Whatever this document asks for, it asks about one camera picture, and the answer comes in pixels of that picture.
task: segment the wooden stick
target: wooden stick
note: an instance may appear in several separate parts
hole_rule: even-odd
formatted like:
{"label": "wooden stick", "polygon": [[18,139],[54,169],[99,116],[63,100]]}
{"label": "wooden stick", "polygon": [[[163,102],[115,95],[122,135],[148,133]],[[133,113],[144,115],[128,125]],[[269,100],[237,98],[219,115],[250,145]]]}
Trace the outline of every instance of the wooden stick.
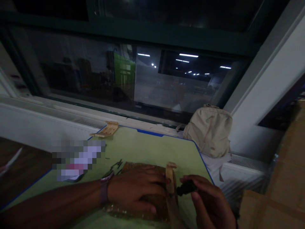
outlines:
{"label": "wooden stick", "polygon": [[169,196],[166,198],[166,204],[168,209],[168,215],[171,222],[172,229],[184,229],[183,221],[180,216],[179,208],[178,208],[178,199],[176,201],[176,190],[175,190],[175,183],[173,174],[173,168],[177,168],[177,165],[172,162],[168,162],[165,169],[166,178],[171,180],[170,184],[166,184],[166,189]]}

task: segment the table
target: table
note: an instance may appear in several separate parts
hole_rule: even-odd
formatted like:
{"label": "table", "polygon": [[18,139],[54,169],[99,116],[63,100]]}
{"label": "table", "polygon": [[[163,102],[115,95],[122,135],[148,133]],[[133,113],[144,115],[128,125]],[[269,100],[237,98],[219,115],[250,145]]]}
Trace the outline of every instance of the table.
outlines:
{"label": "table", "polygon": [[52,169],[52,154],[5,138],[0,138],[0,166],[23,147],[19,157],[0,178],[0,208]]}
{"label": "table", "polygon": [[[90,140],[102,139],[92,137]],[[106,152],[102,153],[102,157],[97,159],[96,164],[93,164],[92,170],[89,170],[79,182],[87,182],[101,178],[110,169],[111,165],[120,159],[122,159],[123,163],[129,161],[163,167],[166,166],[167,162],[174,162],[178,166],[175,170],[178,186],[181,185],[179,178],[189,174],[201,175],[212,182],[193,141],[123,126],[120,126],[113,136],[103,140],[106,143]],[[57,182],[56,171],[52,170],[15,199],[8,208],[32,196],[64,185],[73,185],[73,183]],[[196,212],[191,196],[184,195],[179,197],[178,201],[184,222],[189,228],[197,228]],[[117,219],[110,217],[107,213],[102,212],[102,210],[96,210],[74,222],[71,228],[96,228],[105,225],[107,225],[106,228],[169,227],[168,225],[141,219]]]}

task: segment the wooden piece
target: wooden piece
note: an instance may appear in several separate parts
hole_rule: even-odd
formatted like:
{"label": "wooden piece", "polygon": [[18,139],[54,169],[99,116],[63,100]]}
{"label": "wooden piece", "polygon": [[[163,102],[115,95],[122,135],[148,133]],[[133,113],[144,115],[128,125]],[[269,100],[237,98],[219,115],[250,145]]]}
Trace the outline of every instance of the wooden piece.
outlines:
{"label": "wooden piece", "polygon": [[[147,164],[126,162],[122,168],[121,173],[127,172],[131,169],[142,167],[145,165],[147,165]],[[165,173],[164,167],[155,166],[155,169],[160,172]],[[104,211],[108,212],[110,215],[115,216],[117,218],[124,218],[124,219],[142,218],[145,220],[162,222],[162,223],[166,223],[166,224],[170,223],[167,204],[166,204],[166,198],[164,196],[146,195],[146,196],[143,196],[141,198],[141,200],[152,203],[156,207],[157,214],[152,214],[150,212],[129,212],[129,211],[126,211],[125,209],[120,208],[119,206],[117,206],[114,203],[105,204],[102,209]]]}
{"label": "wooden piece", "polygon": [[183,229],[183,221],[178,208],[178,199],[176,193],[176,178],[173,173],[173,168],[177,168],[177,165],[172,162],[168,162],[165,169],[166,178],[171,180],[170,184],[166,184],[166,189],[169,196],[166,198],[166,204],[168,209],[168,215],[171,222],[172,229]]}
{"label": "wooden piece", "polygon": [[107,122],[107,126],[104,129],[102,129],[100,133],[89,134],[89,135],[94,137],[101,137],[101,138],[112,136],[114,132],[116,132],[116,130],[118,129],[119,124],[118,122],[113,122],[113,121],[106,121],[106,122]]}

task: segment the radiator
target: radiator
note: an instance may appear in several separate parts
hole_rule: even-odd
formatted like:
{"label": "radiator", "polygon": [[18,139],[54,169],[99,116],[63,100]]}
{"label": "radiator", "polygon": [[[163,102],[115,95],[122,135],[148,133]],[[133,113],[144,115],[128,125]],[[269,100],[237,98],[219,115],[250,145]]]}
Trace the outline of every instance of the radiator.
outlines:
{"label": "radiator", "polygon": [[216,186],[221,188],[230,207],[238,212],[244,189],[260,193],[268,174],[268,164],[232,155],[229,162],[223,164],[221,171],[211,173]]}
{"label": "radiator", "polygon": [[0,136],[47,152],[58,140],[87,140],[107,124],[64,111],[39,112],[0,104]]}

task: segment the green table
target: green table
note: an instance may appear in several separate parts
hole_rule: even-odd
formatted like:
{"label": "green table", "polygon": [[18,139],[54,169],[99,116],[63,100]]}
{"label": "green table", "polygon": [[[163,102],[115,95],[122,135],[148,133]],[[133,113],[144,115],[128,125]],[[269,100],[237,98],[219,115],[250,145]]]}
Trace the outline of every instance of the green table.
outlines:
{"label": "green table", "polygon": [[[92,170],[79,181],[87,182],[101,178],[111,167],[111,165],[122,159],[123,163],[146,163],[158,166],[166,166],[167,162],[177,164],[175,170],[177,185],[181,183],[179,178],[183,175],[197,174],[212,182],[212,179],[204,165],[204,162],[197,150],[194,142],[175,138],[166,135],[155,134],[152,132],[137,130],[134,128],[120,126],[112,137],[105,138],[106,152],[102,153],[102,158],[97,159],[93,164]],[[34,183],[17,197],[7,208],[10,208],[30,197],[46,192],[48,190],[73,185],[70,182],[57,182],[56,171],[52,170]],[[196,212],[191,196],[184,195],[179,197],[179,209],[184,222],[189,228],[197,228]],[[96,210],[71,225],[73,228],[169,228],[168,225],[144,221],[141,219],[118,219],[109,216],[102,210]]]}

